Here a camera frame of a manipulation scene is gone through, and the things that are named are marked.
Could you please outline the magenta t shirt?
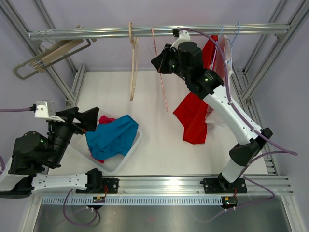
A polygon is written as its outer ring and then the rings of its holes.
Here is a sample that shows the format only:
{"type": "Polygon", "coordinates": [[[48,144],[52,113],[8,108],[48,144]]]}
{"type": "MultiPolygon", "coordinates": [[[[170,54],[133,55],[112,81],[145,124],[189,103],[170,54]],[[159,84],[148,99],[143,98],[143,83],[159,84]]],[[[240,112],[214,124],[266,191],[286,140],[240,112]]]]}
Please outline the magenta t shirt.
{"type": "Polygon", "coordinates": [[[115,155],[111,149],[112,132],[109,126],[113,121],[115,121],[115,118],[102,115],[96,130],[86,133],[86,142],[91,157],[102,164],[107,158],[115,155]]]}

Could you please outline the beige plastic hanger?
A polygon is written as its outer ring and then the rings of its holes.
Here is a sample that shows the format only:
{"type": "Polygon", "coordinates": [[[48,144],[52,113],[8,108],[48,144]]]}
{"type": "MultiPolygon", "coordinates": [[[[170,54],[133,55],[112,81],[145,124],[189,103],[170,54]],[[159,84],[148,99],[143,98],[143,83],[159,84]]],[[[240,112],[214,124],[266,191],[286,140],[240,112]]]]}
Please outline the beige plastic hanger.
{"type": "Polygon", "coordinates": [[[130,82],[130,101],[133,101],[135,95],[138,65],[139,65],[139,39],[133,36],[132,22],[128,25],[128,35],[132,46],[132,62],[131,62],[131,82],[130,82]]]}

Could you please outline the pink hanger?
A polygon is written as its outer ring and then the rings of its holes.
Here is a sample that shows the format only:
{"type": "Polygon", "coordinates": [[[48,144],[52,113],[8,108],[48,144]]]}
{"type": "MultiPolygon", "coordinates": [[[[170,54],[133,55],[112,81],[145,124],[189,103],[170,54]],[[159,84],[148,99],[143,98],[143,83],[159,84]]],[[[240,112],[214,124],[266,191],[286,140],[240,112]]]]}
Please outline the pink hanger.
{"type": "MultiPolygon", "coordinates": [[[[151,33],[152,33],[152,38],[153,38],[153,42],[154,42],[154,50],[155,50],[155,54],[156,56],[158,56],[158,51],[157,51],[157,46],[156,46],[156,40],[155,40],[155,33],[154,33],[154,29],[152,27],[150,27],[151,33]]],[[[162,74],[159,73],[160,75],[160,82],[161,82],[161,87],[162,87],[162,92],[163,92],[163,97],[164,97],[164,103],[165,103],[165,108],[166,111],[169,111],[168,108],[168,103],[167,103],[167,98],[166,98],[166,93],[165,93],[165,87],[164,87],[164,82],[163,82],[163,78],[162,78],[162,74]]]]}

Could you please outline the blue t shirt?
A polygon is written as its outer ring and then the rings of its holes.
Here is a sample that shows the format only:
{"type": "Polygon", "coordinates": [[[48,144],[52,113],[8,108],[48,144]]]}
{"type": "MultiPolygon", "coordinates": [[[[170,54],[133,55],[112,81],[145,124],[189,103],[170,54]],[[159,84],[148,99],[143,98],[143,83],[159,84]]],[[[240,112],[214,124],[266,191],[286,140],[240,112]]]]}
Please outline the blue t shirt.
{"type": "Polygon", "coordinates": [[[129,115],[115,118],[111,124],[112,144],[111,149],[117,154],[126,156],[133,146],[139,128],[138,123],[129,115]]]}

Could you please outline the red t shirt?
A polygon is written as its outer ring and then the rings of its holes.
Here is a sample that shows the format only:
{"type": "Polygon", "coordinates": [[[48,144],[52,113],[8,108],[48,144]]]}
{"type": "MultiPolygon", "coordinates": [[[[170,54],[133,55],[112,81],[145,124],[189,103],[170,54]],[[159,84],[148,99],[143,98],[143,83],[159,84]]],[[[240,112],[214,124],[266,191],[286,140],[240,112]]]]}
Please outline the red t shirt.
{"type": "Polygon", "coordinates": [[[209,106],[190,92],[173,114],[183,126],[183,140],[193,145],[203,144],[207,136],[206,115],[209,106]]]}

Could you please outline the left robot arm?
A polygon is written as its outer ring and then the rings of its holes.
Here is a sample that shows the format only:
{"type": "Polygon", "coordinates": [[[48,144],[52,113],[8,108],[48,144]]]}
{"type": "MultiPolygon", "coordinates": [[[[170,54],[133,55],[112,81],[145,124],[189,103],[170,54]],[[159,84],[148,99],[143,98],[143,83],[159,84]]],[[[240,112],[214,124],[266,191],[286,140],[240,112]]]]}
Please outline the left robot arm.
{"type": "Polygon", "coordinates": [[[83,174],[52,177],[43,175],[46,168],[61,167],[61,160],[73,135],[94,132],[99,108],[79,112],[78,107],[43,116],[48,136],[29,131],[16,138],[13,154],[0,172],[0,196],[23,199],[44,190],[71,190],[76,193],[98,193],[103,190],[102,172],[94,168],[83,174]]]}

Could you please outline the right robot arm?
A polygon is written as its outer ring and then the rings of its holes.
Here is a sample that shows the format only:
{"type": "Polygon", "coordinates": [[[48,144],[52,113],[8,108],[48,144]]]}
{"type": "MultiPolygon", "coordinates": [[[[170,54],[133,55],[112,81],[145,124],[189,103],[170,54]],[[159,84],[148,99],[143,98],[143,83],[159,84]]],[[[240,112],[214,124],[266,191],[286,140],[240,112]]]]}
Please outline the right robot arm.
{"type": "Polygon", "coordinates": [[[190,92],[213,108],[233,132],[238,143],[229,151],[230,160],[218,176],[219,188],[224,192],[231,191],[244,168],[272,136],[271,129],[255,124],[233,103],[220,76],[203,67],[202,51],[195,42],[183,42],[177,48],[166,44],[151,64],[159,73],[173,73],[184,80],[190,92]]]}

